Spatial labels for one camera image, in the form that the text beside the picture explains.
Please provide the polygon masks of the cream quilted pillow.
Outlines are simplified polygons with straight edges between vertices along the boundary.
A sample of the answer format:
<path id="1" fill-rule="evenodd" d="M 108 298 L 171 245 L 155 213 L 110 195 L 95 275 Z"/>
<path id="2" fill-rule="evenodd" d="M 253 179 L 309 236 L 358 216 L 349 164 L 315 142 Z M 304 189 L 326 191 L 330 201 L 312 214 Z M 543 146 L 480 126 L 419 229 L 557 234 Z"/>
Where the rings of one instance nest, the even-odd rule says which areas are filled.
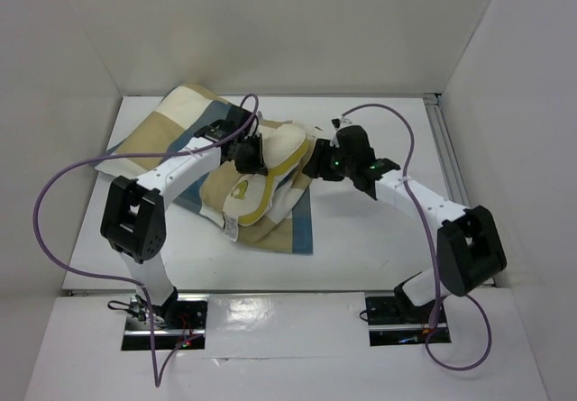
<path id="1" fill-rule="evenodd" d="M 239 177 L 224 200 L 224 236 L 237 241 L 240 228 L 259 222 L 272 207 L 279 184 L 293 173 L 308 150 L 306 132 L 295 124 L 284 123 L 264 136 L 257 135 L 256 160 L 260 173 Z"/>

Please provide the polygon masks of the blue beige patchwork pillowcase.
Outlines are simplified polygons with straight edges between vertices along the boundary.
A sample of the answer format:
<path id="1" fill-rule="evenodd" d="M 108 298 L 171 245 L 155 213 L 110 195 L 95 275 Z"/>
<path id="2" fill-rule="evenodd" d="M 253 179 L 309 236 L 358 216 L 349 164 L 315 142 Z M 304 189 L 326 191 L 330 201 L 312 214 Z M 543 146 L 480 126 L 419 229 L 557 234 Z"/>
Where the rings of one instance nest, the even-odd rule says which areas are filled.
<path id="1" fill-rule="evenodd" d="M 232 103 L 198 85 L 169 92 L 122 141 L 98 161 L 109 176 L 136 178 L 162 162 L 160 152 L 182 151 L 195 132 L 224 119 Z M 239 173 L 231 161 L 186 188 L 176 203 L 226 230 L 234 242 L 266 251 L 314 250 L 309 187 L 304 174 L 318 130 L 295 120 L 261 118 L 258 132 L 270 177 Z"/>

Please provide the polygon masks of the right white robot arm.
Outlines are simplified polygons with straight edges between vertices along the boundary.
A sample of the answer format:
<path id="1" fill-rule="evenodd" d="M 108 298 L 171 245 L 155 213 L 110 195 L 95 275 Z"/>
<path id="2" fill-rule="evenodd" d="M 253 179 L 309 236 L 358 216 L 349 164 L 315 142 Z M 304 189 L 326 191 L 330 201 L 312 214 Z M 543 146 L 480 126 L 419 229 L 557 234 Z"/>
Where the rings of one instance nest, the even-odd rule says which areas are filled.
<path id="1" fill-rule="evenodd" d="M 432 267 L 403 281 L 394 297 L 405 314 L 449 295 L 466 296 L 503 271 L 507 259 L 492 213 L 450 201 L 408 176 L 401 166 L 377 158 L 360 125 L 316 141 L 304 172 L 326 181 L 350 179 L 375 201 L 391 205 L 426 230 Z"/>

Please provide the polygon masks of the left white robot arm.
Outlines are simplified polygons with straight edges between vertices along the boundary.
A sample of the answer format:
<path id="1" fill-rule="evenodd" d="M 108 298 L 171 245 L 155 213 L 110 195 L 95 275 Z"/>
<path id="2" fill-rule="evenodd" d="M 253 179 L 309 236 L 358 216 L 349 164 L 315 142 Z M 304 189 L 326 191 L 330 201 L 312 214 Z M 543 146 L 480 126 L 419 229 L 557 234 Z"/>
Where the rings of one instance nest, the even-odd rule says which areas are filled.
<path id="1" fill-rule="evenodd" d="M 229 160 L 255 172 L 264 170 L 258 115 L 234 108 L 160 158 L 158 166 L 136 178 L 119 175 L 112 181 L 100 233 L 126 264 L 142 311 L 166 325 L 179 294 L 161 258 L 165 212 L 187 188 Z"/>

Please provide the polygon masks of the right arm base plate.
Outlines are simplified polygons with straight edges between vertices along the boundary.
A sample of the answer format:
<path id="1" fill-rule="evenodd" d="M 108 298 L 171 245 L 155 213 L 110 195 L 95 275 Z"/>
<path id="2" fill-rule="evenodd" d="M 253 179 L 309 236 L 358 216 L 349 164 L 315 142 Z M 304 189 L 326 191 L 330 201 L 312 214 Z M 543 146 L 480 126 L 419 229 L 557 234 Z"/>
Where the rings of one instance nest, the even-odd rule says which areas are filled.
<path id="1" fill-rule="evenodd" d="M 446 315 L 441 310 L 434 330 L 429 327 L 429 315 L 435 302 L 414 307 L 402 305 L 391 293 L 368 295 L 359 318 L 368 325 L 371 347 L 408 346 L 425 344 L 429 334 L 431 343 L 450 343 Z"/>

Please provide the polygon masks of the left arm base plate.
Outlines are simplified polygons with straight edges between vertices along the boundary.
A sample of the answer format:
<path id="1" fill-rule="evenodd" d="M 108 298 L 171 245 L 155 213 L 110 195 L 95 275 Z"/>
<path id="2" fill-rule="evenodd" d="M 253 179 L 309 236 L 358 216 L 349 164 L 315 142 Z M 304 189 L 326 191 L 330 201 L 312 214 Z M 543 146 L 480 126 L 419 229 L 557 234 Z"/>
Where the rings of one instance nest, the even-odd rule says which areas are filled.
<path id="1" fill-rule="evenodd" d="M 129 301 L 111 300 L 107 304 L 111 311 L 125 315 L 122 351 L 149 351 L 150 320 L 138 299 Z M 164 320 L 154 317 L 154 338 L 158 351 L 171 351 L 181 344 L 180 349 L 203 350 L 206 346 L 207 296 L 184 295 L 168 311 Z"/>

